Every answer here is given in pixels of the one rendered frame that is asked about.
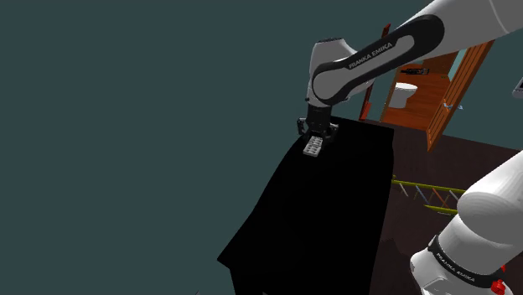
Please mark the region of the grey remote control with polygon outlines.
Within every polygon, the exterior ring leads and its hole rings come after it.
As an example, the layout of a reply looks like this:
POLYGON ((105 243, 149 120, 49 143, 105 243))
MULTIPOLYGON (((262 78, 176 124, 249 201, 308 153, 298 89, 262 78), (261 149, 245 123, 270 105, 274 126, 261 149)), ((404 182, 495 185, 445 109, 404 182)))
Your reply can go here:
POLYGON ((323 139, 321 137, 311 136, 303 149, 303 154, 316 158, 322 149, 323 139))

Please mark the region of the white toilet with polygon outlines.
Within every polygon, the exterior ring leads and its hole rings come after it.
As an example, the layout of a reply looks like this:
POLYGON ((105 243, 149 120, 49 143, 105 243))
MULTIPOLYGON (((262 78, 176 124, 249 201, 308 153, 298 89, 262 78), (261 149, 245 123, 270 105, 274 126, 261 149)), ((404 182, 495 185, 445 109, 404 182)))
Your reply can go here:
POLYGON ((417 91, 417 86, 409 83, 397 82, 392 93, 389 107, 402 109, 406 107, 407 100, 417 91))

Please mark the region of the black table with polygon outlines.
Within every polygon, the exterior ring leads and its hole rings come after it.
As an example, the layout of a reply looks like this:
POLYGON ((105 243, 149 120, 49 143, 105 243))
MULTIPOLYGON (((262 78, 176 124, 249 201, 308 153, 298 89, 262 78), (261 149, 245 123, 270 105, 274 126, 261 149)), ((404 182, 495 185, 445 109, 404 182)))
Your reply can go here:
POLYGON ((333 117, 317 157, 298 139, 217 260, 235 295, 369 295, 394 165, 394 131, 333 117))

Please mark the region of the yellow rack with coloured rungs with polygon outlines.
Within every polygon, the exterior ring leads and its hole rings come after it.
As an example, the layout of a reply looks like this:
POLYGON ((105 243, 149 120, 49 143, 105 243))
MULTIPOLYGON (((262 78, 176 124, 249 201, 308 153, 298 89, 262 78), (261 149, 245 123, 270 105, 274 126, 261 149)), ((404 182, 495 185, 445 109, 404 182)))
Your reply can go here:
POLYGON ((391 183, 397 185, 400 193, 407 198, 421 199, 424 207, 440 215, 456 215, 458 211, 449 204, 449 200, 458 203, 465 193, 464 189, 399 180, 396 175, 392 175, 391 183))

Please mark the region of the orange wooden door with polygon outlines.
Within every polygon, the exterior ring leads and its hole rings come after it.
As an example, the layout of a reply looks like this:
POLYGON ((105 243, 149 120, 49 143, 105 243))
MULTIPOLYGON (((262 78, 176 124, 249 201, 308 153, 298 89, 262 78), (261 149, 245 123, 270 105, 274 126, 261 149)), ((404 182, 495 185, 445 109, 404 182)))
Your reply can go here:
POLYGON ((450 81, 450 85, 443 95, 440 105, 427 127, 427 151, 429 153, 434 150, 454 112, 460 106, 461 100, 494 42, 495 40, 493 39, 466 50, 456 73, 450 81))

